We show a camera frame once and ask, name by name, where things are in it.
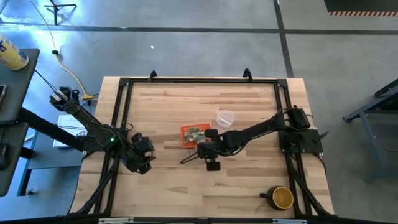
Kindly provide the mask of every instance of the wooden tabletop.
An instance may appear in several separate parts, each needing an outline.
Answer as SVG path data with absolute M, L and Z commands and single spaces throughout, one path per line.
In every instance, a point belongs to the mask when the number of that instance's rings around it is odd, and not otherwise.
M 111 122 L 119 78 L 103 80 L 95 116 L 105 124 Z M 292 104 L 311 114 L 303 79 L 290 78 L 288 84 Z M 208 123 L 220 132 L 227 131 L 216 122 L 216 114 L 222 109 L 235 113 L 231 129 L 250 127 L 276 113 L 274 89 L 272 85 L 253 83 L 135 83 L 127 120 L 134 130 L 129 136 L 136 132 L 149 136 L 157 159 L 151 162 L 152 170 L 144 175 L 133 174 L 120 165 L 112 216 L 294 217 L 292 208 L 276 211 L 259 197 L 269 187 L 289 187 L 277 133 L 251 141 L 236 156 L 219 158 L 218 172 L 207 172 L 201 159 L 180 165 L 192 153 L 181 147 L 180 127 Z M 84 160 L 72 212 L 84 204 L 98 185 L 103 157 L 103 153 L 96 152 Z M 333 213 L 322 163 L 311 154 L 303 155 L 303 163 L 308 187 L 324 208 Z M 297 192 L 304 212 L 301 190 Z

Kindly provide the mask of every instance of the plastic cup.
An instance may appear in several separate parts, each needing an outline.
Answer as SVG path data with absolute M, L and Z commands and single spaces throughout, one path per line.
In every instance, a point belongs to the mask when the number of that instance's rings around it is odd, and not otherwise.
M 228 110 L 220 110 L 217 114 L 217 123 L 223 128 L 229 128 L 235 120 L 235 114 Z

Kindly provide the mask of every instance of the orange container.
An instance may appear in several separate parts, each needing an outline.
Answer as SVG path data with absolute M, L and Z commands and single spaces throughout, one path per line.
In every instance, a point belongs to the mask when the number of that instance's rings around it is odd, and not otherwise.
M 191 149 L 194 148 L 197 143 L 195 141 L 185 143 L 184 134 L 189 133 L 189 128 L 200 128 L 200 131 L 205 131 L 210 129 L 210 124 L 195 124 L 189 126 L 182 126 L 181 127 L 181 145 L 183 149 Z

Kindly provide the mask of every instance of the yellow can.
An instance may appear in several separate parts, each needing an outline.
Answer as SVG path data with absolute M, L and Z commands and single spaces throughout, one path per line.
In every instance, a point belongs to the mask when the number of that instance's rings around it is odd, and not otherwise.
M 0 34 L 0 63 L 11 70 L 19 70 L 29 62 L 29 57 L 11 41 Z

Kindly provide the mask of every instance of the concrete floor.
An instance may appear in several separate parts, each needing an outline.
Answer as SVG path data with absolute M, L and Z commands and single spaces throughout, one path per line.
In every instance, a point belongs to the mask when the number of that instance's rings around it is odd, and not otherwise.
M 253 30 L 278 28 L 272 0 L 57 2 L 78 4 L 74 10 L 60 11 L 62 29 L 100 27 L 96 32 L 53 32 L 64 64 L 81 78 L 91 94 L 99 92 L 105 75 L 148 76 L 151 70 L 158 75 L 241 76 L 249 67 L 255 77 L 287 76 L 279 34 Z M 331 17 L 322 0 L 279 2 L 286 29 L 398 30 L 398 17 Z M 52 22 L 51 13 L 42 7 L 49 2 L 35 3 Z M 106 9 L 106 16 L 100 8 Z M 55 86 L 78 88 L 75 80 L 56 64 L 50 36 L 29 1 L 10 1 L 0 18 L 0 32 L 17 46 L 41 50 L 37 70 L 44 77 Z M 120 27 L 252 30 L 122 32 Z M 341 117 L 371 100 L 375 91 L 397 78 L 398 35 L 289 34 L 286 38 L 294 77 L 305 79 L 315 124 L 320 131 L 330 131 L 323 147 L 335 213 L 346 218 L 397 222 L 398 179 L 363 181 L 375 172 L 376 163 L 361 123 L 345 124 Z M 48 103 L 50 94 L 50 88 L 34 75 L 24 106 L 55 122 L 61 112 Z M 19 163 L 14 188 L 24 161 Z M 34 188 L 40 194 L 20 198 L 12 188 L 7 197 L 0 198 L 0 208 L 17 212 L 2 212 L 0 220 L 66 214 L 78 172 L 79 167 L 37 170 L 28 189 Z

